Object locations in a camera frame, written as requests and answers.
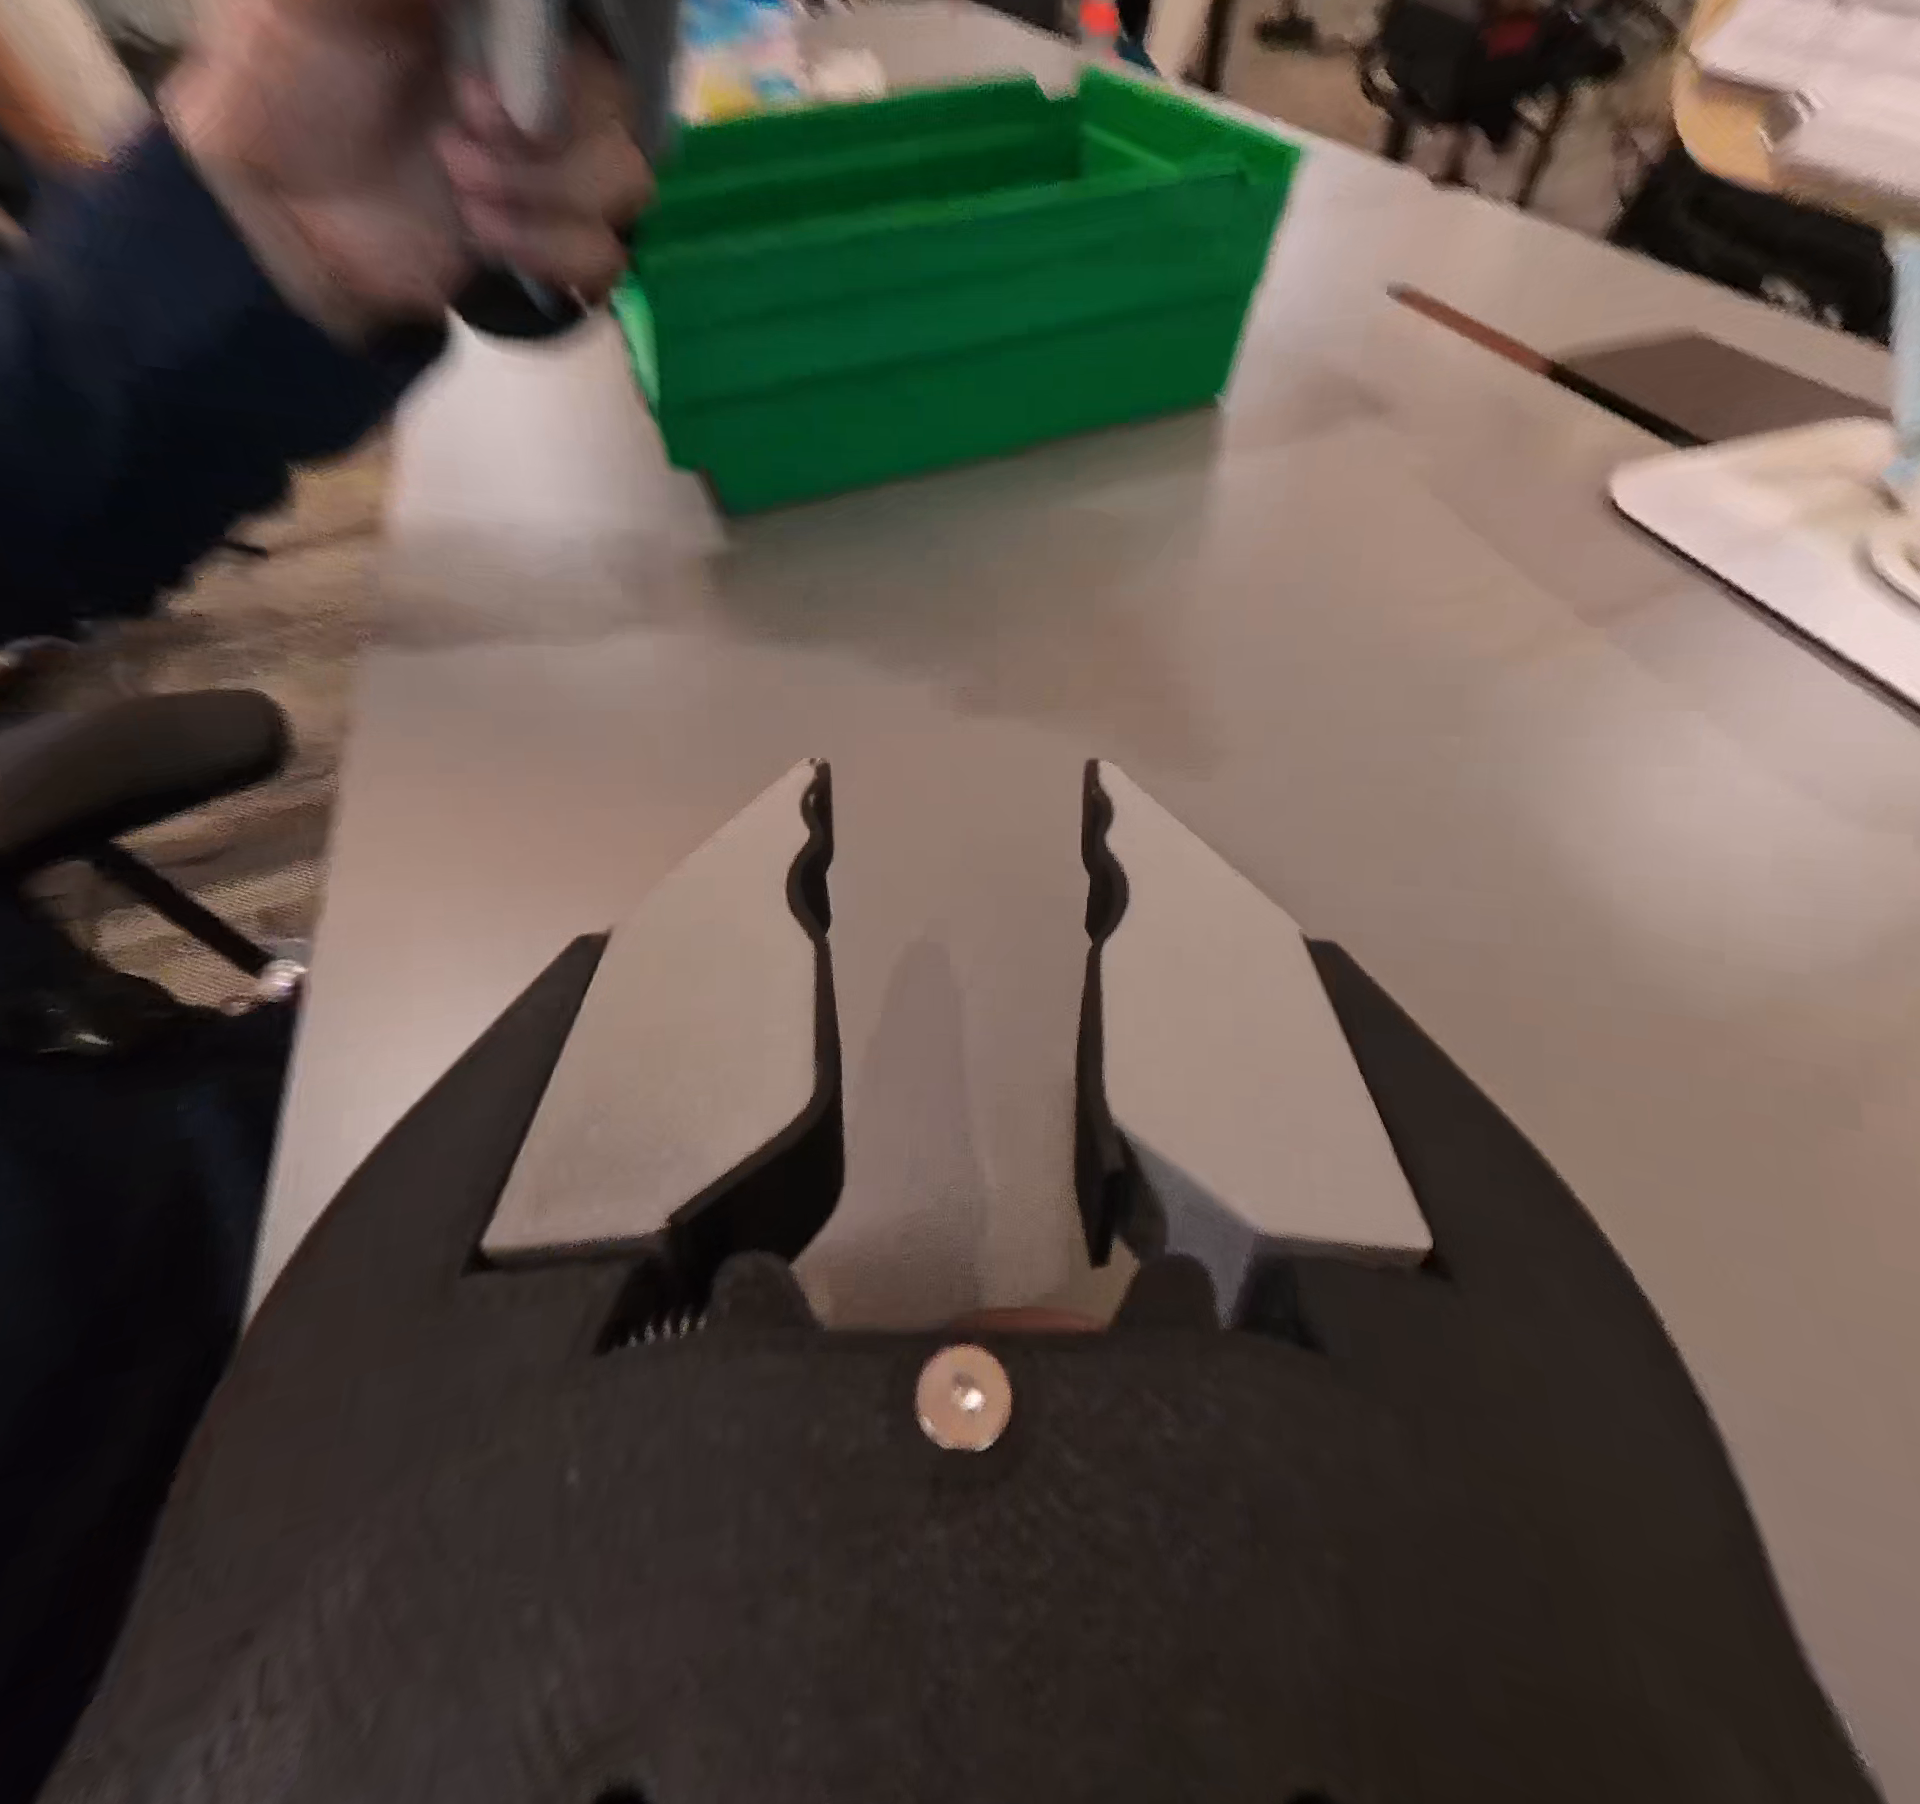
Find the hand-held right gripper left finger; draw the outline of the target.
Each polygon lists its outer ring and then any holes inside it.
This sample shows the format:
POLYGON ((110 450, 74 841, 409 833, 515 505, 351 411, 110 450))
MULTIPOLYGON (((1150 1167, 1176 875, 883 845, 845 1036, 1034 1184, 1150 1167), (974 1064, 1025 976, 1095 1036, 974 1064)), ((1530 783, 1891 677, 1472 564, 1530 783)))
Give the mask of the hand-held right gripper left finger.
POLYGON ((491 1264, 797 1260, 845 1187, 831 771, 806 759, 609 935, 484 1233, 491 1264))

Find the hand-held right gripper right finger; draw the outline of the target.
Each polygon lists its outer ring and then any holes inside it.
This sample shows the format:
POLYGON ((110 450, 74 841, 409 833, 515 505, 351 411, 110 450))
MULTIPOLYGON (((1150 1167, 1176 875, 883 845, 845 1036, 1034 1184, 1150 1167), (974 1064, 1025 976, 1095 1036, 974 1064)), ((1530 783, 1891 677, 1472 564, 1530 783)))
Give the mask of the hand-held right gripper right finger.
POLYGON ((1296 920, 1114 762, 1082 771, 1073 1193, 1091 1267, 1201 1267, 1234 1328, 1281 1261, 1417 1270, 1432 1225, 1296 920))

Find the green plastic bin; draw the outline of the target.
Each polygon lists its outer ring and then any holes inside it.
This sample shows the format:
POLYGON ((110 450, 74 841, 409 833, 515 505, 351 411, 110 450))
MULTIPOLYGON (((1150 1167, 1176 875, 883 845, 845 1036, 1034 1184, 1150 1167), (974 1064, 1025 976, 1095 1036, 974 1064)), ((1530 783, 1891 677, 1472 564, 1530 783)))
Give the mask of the green plastic bin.
POLYGON ((685 125, 611 297, 731 516, 1216 402, 1304 148, 1159 82, 968 82, 685 125))

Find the person's left forearm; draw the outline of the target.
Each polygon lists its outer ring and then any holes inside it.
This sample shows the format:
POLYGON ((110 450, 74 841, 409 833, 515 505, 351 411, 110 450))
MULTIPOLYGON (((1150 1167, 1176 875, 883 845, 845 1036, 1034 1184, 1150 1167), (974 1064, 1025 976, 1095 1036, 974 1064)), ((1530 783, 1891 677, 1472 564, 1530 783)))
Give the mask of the person's left forearm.
POLYGON ((445 320, 360 347, 306 322, 147 125, 4 265, 4 646, 147 619, 445 343, 445 320))

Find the person's left hand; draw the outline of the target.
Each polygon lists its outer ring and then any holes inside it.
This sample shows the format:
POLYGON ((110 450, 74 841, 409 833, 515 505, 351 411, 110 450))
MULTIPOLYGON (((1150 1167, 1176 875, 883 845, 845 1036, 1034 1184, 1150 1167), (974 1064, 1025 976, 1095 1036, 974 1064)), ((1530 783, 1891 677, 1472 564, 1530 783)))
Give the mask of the person's left hand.
POLYGON ((588 40, 555 130, 460 70, 463 0, 216 0, 162 118, 266 279, 339 343, 442 320, 491 265, 599 304, 649 167, 588 40))

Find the black office chair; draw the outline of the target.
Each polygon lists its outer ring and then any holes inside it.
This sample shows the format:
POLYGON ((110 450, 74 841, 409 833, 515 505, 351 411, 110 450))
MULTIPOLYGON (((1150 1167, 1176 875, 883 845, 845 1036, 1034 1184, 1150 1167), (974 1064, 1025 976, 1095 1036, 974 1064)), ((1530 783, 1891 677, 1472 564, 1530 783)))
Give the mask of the black office chair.
POLYGON ((4 1057, 107 1060, 205 1020, 205 1009, 104 965, 37 905, 37 883, 71 866, 250 981, 254 1002, 299 997, 299 962, 129 850, 134 833, 266 786, 290 747, 290 719, 260 690, 134 696, 4 723, 4 1057))
POLYGON ((1448 134, 1442 186, 1468 182, 1472 139, 1492 152, 1526 139, 1523 209, 1578 97, 1608 83, 1621 52, 1572 0, 1386 0, 1356 70, 1386 125, 1383 158, 1408 162, 1419 134, 1448 134))

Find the white document stand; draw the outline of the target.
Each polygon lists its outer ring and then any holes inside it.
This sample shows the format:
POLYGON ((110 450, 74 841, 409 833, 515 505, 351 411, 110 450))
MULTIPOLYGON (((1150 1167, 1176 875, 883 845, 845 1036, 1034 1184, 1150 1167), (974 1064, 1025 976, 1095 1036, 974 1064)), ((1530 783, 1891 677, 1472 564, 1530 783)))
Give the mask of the white document stand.
POLYGON ((1869 230, 1891 259, 1887 419, 1772 426, 1615 471, 1611 499, 1641 532, 1916 710, 1916 209, 1866 216, 1857 198, 1778 188, 1763 104, 1709 83, 1694 42, 1729 0, 1702 0, 1672 82, 1681 148, 1715 180, 1819 207, 1869 230))

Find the printed instruction sheet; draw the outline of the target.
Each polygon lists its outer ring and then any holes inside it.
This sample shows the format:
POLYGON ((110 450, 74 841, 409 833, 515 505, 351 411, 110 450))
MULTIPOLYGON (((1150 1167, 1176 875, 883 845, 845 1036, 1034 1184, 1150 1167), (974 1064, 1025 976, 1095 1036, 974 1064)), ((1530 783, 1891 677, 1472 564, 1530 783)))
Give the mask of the printed instruction sheet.
POLYGON ((1916 209, 1916 0, 1729 0, 1694 67, 1763 104, 1778 188, 1916 209))

